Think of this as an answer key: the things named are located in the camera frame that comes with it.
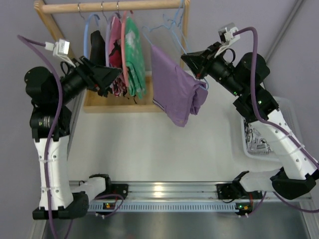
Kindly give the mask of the purple trousers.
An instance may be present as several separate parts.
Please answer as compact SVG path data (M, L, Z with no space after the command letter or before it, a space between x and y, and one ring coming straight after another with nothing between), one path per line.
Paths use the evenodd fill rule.
M208 91L159 47L151 46L153 103L178 127L185 127L190 115L197 115Z

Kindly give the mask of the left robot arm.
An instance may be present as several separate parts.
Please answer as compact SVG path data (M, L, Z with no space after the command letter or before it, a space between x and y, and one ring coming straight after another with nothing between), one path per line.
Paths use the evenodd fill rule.
M107 191L110 179L95 174L71 190L67 170L67 150L72 112L67 104L85 89L95 88L103 95L122 69L94 64L82 56L64 77L43 66L29 70L25 91L33 105L29 125L38 153L41 178L39 205L34 220L76 219L85 216L89 203Z

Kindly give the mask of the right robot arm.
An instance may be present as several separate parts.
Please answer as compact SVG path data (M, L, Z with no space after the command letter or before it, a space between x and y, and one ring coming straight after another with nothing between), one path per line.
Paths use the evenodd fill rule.
M197 79L206 76L237 99L233 105L246 123L256 129L281 163L273 171L240 173L231 188L241 197L255 191L272 191L293 200L309 193L319 178L319 163L289 128L279 104L261 83L270 74L265 59L246 53L236 66L224 59L222 44L215 42L203 51L183 54L182 61Z

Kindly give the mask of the lilac plastic hanger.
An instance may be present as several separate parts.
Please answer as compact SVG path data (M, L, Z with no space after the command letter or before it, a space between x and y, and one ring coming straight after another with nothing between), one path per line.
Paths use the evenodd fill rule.
M106 66L121 68L121 25L116 14L108 20L105 37Z

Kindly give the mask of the salmon pink hanger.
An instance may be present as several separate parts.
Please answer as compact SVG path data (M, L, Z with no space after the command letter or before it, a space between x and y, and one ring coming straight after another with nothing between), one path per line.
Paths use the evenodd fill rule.
M129 84L129 75L128 75L128 70L126 67L126 60L125 60L125 27L126 27L127 15L128 15L128 11L126 10L123 13L123 19L122 19L122 25L121 25L121 58L122 58L124 81L125 81L126 87L128 88L130 84Z

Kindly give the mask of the thick light blue hanger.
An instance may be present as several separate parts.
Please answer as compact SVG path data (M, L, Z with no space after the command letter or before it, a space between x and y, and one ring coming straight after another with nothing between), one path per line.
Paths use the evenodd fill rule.
M83 55L86 58L89 58L89 55L88 55L88 36L89 36L89 26L90 26L91 19L94 19L96 25L99 27L100 17L96 13L92 13L85 20L84 37L83 37Z

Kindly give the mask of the pink red garment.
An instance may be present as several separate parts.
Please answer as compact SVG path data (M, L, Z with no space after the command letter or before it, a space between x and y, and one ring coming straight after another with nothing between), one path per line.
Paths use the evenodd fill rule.
M114 15L111 18L110 39L108 44L109 63L113 68L122 68L121 27L122 23L120 19ZM116 97L124 96L127 93L123 73L113 81L111 89Z

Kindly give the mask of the black garment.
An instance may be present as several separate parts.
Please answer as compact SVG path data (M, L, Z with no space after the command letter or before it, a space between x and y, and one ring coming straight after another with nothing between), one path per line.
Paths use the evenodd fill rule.
M90 35L91 52L90 61L96 65L105 66L105 41L99 30L96 30Z

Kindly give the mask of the wooden clothes rack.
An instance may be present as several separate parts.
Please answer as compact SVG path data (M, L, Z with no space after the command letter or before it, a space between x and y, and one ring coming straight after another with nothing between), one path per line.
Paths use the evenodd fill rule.
M189 5L188 0L137 0L123 2L90 2L90 3L61 3L46 4L43 0L36 0L33 7L50 32L54 40L63 38L59 26L52 14L55 13L83 13L102 11L125 11L125 10L157 10L178 9L184 3L182 18L182 34L187 36ZM155 113L160 112L159 107L153 104L153 83L150 73L146 76L147 95L141 100L125 97L108 96L100 97L97 93L87 91L84 97L83 110L86 113Z

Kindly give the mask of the green patterned garment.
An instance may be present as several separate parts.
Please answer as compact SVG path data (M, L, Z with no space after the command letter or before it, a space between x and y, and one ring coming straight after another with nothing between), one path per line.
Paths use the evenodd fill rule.
M146 71L140 32L131 17L125 24L125 66L128 70L129 94L142 99L147 93Z

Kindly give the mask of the white plastic basket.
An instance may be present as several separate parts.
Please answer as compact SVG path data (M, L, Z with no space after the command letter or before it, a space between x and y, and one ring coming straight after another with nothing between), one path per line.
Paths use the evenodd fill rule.
M289 101L286 98L281 97L274 97L276 102L279 105L279 111L273 113L273 116L281 115L279 118L279 121L276 122L278 126L281 126L286 131L288 131L290 134L293 134L295 137L298 138L300 144L303 144L302 134L300 131L298 119L296 116L296 112L294 109L294 106L291 101ZM245 146L245 136L244 136L244 126L243 126L243 120L246 120L244 117L242 117L240 114L237 115L238 119L240 120L240 126L241 126L241 135L242 135L242 146L244 154L252 159L259 160L259 161L268 161L268 162L278 162L280 163L280 157L277 156L277 153L280 155L284 154L284 150L282 148L278 148L279 144L283 142L283 140L288 140L288 137L281 132L281 130L272 127L271 125L263 125L261 122L257 121L254 123L247 123L250 124L252 127L254 127L261 136L267 141L267 143L270 145L270 148L272 150L269 154L262 154L262 155L256 155L256 154L250 154L248 151L244 148Z

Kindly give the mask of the black white printed cloth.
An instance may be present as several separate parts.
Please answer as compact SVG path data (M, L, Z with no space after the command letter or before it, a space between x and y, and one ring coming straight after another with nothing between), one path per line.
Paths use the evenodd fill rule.
M266 155L272 152L270 145L261 136L261 134L250 124L243 120L244 126L244 136L245 136L245 146L244 148L250 154L256 155Z

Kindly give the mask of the aluminium mounting rail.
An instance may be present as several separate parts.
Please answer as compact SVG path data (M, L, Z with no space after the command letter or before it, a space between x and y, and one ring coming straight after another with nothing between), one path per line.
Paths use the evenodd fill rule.
M137 212L218 212L247 216L260 202L278 202L271 192L236 199L226 194L226 182L114 181L112 193L121 197L93 200L88 211L96 214Z

